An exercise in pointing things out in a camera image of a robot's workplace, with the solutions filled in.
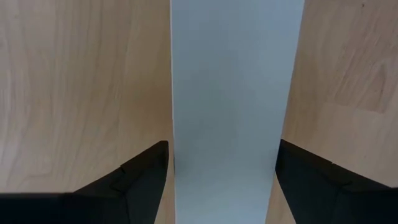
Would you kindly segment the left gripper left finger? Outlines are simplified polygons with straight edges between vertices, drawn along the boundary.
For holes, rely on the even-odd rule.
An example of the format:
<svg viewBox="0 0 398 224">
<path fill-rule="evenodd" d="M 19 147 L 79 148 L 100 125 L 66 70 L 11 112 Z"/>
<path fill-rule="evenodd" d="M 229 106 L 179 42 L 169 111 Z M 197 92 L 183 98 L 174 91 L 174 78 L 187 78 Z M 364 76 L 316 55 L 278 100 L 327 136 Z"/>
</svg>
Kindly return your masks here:
<svg viewBox="0 0 398 224">
<path fill-rule="evenodd" d="M 0 194 L 0 224 L 154 224 L 169 166 L 159 141 L 74 191 Z"/>
</svg>

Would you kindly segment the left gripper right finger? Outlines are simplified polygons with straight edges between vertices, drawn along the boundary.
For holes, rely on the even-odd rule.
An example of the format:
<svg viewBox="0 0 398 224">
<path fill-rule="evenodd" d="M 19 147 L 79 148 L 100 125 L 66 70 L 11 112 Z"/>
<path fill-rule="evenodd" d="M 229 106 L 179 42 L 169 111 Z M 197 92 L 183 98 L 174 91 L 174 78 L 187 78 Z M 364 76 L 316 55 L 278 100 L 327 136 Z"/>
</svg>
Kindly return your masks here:
<svg viewBox="0 0 398 224">
<path fill-rule="evenodd" d="M 398 224 L 398 187 L 285 140 L 280 141 L 275 171 L 296 224 Z"/>
</svg>

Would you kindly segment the white duct cover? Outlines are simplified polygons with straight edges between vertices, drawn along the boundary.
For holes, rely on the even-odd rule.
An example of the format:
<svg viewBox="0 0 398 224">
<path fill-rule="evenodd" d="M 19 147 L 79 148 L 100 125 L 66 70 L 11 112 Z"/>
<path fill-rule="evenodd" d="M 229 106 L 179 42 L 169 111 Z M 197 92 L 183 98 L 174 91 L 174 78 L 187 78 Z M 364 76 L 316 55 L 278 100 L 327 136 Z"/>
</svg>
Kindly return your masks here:
<svg viewBox="0 0 398 224">
<path fill-rule="evenodd" d="M 172 0 L 176 224 L 264 224 L 304 0 Z"/>
</svg>

